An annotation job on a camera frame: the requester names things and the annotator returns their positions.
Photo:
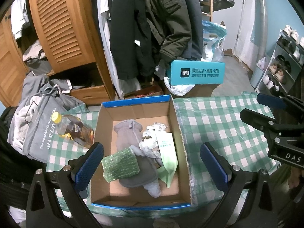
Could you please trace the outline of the green sparkly scrub cloth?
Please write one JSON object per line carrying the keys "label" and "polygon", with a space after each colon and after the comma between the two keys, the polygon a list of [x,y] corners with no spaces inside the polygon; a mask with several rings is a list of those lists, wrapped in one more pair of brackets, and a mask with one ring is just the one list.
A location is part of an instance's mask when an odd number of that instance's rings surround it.
{"label": "green sparkly scrub cloth", "polygon": [[108,183],[133,177],[140,172],[136,155],[131,148],[104,157],[101,164],[103,166],[103,177]]}

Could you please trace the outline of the light green microfibre cloth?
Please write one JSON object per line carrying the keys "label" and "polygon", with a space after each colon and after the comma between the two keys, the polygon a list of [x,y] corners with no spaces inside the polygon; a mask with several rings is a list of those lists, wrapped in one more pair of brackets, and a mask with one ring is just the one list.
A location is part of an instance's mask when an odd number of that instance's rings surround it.
{"label": "light green microfibre cloth", "polygon": [[166,184],[167,188],[170,188],[178,166],[172,133],[161,132],[157,135],[157,142],[163,164],[158,168],[158,176]]}

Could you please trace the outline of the white patterned rag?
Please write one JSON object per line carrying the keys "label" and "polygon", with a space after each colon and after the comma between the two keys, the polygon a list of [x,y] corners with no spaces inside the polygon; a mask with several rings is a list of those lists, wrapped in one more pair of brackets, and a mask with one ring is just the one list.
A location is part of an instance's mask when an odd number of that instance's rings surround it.
{"label": "white patterned rag", "polygon": [[142,141],[139,143],[139,147],[145,156],[161,158],[157,136],[165,133],[166,128],[167,126],[163,123],[154,123],[146,127],[146,130],[142,133]]}

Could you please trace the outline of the light grey sock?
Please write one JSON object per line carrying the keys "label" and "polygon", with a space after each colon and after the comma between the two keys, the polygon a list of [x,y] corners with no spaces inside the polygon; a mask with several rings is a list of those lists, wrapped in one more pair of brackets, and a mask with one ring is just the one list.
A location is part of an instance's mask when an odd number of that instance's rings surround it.
{"label": "light grey sock", "polygon": [[153,198],[158,198],[161,195],[159,180],[156,179],[148,184],[145,184],[144,189],[148,191],[149,195]]}

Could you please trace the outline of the light blue bin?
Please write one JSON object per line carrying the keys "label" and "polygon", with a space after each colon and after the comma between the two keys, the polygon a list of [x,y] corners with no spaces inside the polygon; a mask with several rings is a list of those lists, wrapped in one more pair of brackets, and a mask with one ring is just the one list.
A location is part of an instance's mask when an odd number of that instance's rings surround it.
{"label": "light blue bin", "polygon": [[250,84],[251,86],[255,89],[258,86],[259,81],[261,80],[265,68],[267,67],[267,59],[266,57],[261,58],[257,63],[256,63],[256,68],[253,71],[253,74],[250,79]]}

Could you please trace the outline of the green checkered tablecloth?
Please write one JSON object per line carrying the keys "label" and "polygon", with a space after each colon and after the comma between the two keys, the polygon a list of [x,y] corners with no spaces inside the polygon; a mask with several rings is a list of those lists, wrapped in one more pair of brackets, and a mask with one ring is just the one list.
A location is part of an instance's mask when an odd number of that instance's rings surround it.
{"label": "green checkered tablecloth", "polygon": [[103,145],[106,156],[116,152],[114,126],[135,120],[143,128],[164,123],[173,136],[178,158],[172,184],[161,182],[158,198],[150,196],[143,187],[126,188],[119,181],[106,182],[99,166],[88,186],[88,208],[106,216],[163,218],[220,200],[223,193],[216,188],[200,157],[200,147],[206,142],[231,165],[244,171],[264,169],[273,173],[279,162],[268,157],[264,134],[241,121],[243,109],[272,116],[269,107],[257,102],[256,93],[247,92],[226,97],[162,95],[104,102],[98,112],[86,112],[81,105],[69,110],[69,114],[93,128],[94,140]]}

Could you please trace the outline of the plastic oil bottle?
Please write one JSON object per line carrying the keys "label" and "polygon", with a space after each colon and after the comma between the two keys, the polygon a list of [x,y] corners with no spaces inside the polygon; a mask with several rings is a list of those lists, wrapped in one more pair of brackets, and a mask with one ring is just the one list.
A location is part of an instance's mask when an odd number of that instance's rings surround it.
{"label": "plastic oil bottle", "polygon": [[51,120],[56,125],[57,134],[66,139],[70,139],[85,148],[90,148],[94,140],[94,131],[84,124],[78,117],[72,115],[61,115],[54,112]]}

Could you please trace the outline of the metal shoe rack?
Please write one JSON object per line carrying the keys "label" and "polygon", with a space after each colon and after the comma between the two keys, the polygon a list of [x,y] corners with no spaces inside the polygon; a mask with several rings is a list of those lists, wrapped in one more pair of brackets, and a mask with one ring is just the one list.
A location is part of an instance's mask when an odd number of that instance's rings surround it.
{"label": "metal shoe rack", "polygon": [[296,83],[303,69],[303,37],[290,25],[280,30],[274,51],[264,69],[255,88],[257,93],[286,95]]}

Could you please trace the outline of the blue cardboard box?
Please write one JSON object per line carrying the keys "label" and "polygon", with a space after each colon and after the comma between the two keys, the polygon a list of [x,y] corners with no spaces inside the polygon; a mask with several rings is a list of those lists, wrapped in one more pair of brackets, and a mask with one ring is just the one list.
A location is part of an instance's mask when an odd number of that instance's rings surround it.
{"label": "blue cardboard box", "polygon": [[189,163],[171,96],[104,102],[94,140],[104,158],[90,183],[92,205],[159,212],[191,205]]}

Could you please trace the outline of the grey tote bag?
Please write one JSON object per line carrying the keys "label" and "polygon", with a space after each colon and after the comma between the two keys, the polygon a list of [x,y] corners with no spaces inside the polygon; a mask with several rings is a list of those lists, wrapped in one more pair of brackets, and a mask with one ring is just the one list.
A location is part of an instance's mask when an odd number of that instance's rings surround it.
{"label": "grey tote bag", "polygon": [[87,109],[83,101],[63,93],[67,88],[65,80],[51,80],[47,75],[34,73],[26,76],[7,139],[18,153],[46,163],[56,130],[51,115],[65,114],[74,108],[79,112]]}

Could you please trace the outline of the blue white plastic bag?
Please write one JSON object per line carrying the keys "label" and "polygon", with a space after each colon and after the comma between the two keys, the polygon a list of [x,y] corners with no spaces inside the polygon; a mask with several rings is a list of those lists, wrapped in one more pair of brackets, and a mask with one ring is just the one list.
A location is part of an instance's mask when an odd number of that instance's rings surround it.
{"label": "blue white plastic bag", "polygon": [[223,45],[227,35],[226,26],[209,21],[203,24],[202,61],[221,62],[224,57]]}

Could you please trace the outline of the teal shoe box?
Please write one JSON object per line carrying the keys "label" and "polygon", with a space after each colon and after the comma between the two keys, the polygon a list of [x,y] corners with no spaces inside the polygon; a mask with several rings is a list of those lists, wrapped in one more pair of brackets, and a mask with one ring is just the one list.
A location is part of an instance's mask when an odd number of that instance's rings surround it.
{"label": "teal shoe box", "polygon": [[224,81],[225,63],[175,60],[166,71],[171,86],[189,84],[221,84]]}

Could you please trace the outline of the wooden louvred wardrobe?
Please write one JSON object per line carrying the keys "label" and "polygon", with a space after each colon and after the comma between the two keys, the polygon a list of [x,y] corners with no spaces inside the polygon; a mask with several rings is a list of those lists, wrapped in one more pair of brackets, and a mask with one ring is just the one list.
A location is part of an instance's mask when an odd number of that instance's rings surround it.
{"label": "wooden louvred wardrobe", "polygon": [[[11,30],[15,0],[1,0],[1,103],[16,106],[29,68]],[[51,65],[51,76],[90,80],[71,91],[88,105],[114,100],[115,90],[94,22],[92,0],[27,0],[37,38]]]}

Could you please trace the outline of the dark hanging jackets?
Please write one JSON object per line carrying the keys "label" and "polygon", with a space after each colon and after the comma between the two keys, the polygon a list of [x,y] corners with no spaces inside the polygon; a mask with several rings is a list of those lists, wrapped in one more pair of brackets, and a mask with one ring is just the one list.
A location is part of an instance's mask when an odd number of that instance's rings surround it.
{"label": "dark hanging jackets", "polygon": [[110,51],[118,78],[150,77],[175,60],[200,60],[199,0],[108,0]]}

